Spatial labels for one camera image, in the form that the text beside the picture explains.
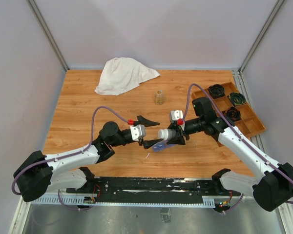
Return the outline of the white cap pill bottle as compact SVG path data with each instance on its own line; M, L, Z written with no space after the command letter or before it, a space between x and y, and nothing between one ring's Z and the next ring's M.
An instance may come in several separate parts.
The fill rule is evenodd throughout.
M158 138L162 140L169 141L174 137L176 137L176 130L174 129L165 128L158 131Z

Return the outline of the blue weekly pill organizer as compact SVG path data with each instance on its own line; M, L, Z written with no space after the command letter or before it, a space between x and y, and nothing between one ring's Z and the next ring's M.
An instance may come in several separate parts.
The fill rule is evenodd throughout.
M161 151L168 149L168 148L171 148L173 146L175 146L175 144L167 144L166 141L161 141L161 142L154 144L152 146L152 150L153 150L153 152L161 152Z

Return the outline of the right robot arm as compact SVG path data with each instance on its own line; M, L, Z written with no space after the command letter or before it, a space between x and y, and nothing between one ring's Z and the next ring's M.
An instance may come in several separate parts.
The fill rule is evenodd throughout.
M212 176L211 188L217 195L236 191L252 196L266 211L273 211L293 197L293 166L280 164L256 147L227 118L216 115L211 101L200 97L192 101L196 118L183 121L182 111L171 111L168 128L158 136L167 144L184 145L189 136L204 132L229 148L252 171L253 177L222 169Z

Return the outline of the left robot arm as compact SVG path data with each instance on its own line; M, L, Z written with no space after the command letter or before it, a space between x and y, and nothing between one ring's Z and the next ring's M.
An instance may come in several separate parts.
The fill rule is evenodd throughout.
M129 128L125 130L114 121L105 123L96 139L78 149L53 155L44 155L40 150L31 153L13 174L12 192L21 195L25 202L68 188L91 192L95 181L86 175L82 166L108 160L115 153L113 147L137 142L148 149L157 143L157 140L144 140L146 128L157 126L157 122L137 116L137 120L127 123Z

